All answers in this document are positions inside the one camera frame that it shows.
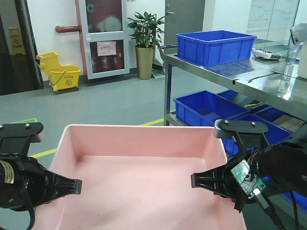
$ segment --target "cabinet door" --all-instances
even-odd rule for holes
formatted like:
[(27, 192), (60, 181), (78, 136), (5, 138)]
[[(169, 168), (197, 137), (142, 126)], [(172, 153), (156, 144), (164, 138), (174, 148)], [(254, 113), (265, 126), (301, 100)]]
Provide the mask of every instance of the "cabinet door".
[(82, 27), (83, 69), (88, 79), (129, 72), (127, 2), (76, 0)]

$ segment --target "pink plastic bin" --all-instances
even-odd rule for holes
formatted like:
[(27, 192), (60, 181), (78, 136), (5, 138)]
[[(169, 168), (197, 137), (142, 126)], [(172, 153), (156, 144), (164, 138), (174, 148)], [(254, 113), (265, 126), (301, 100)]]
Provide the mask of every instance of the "pink plastic bin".
[(230, 199), (191, 188), (225, 164), (212, 127), (70, 125), (50, 170), (83, 180), (81, 195), (36, 209), (34, 230), (245, 230)]

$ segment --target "gray floor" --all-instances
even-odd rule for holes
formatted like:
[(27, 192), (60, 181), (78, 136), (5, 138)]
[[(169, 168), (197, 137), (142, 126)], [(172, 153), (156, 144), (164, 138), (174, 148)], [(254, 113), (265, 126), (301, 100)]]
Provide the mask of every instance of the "gray floor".
[[(173, 69), (173, 75), (173, 97), (200, 90), (214, 93), (225, 90), (177, 68)], [(164, 78), (139, 80), (129, 76), (120, 81), (83, 84), (79, 91), (60, 95), (55, 95), (51, 88), (10, 94), (0, 97), (0, 109), (0, 124), (29, 118), (43, 123), (45, 139), (31, 144), (29, 155), (32, 155), (56, 148), (69, 124), (140, 125), (163, 118)], [(48, 168), (52, 157), (50, 154), (38, 160)], [(276, 229), (257, 204), (246, 206), (243, 213), (248, 230)], [(284, 215), (283, 220), (288, 229), (294, 229), (288, 216)], [(27, 213), (0, 210), (1, 227), (22, 230), (27, 224)]]

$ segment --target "yellow wet floor sign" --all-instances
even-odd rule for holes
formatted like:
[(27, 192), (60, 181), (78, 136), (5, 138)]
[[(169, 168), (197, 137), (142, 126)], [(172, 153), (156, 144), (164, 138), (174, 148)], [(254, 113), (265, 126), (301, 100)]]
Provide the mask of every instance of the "yellow wet floor sign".
[(24, 43), (23, 43), (23, 39), (21, 38), (19, 28), (10, 27), (9, 34), (10, 34), (10, 40), (11, 40), (12, 55), (16, 55), (16, 54), (25, 55)]

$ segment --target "shelf leg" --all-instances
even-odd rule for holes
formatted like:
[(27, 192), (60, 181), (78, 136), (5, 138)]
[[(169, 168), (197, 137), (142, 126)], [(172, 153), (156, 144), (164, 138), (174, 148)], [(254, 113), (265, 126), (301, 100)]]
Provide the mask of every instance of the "shelf leg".
[[(173, 68), (172, 65), (166, 63), (164, 115), (168, 114), (171, 110), (172, 68)], [(166, 116), (164, 117), (164, 125), (169, 126), (169, 121), (167, 121)]]

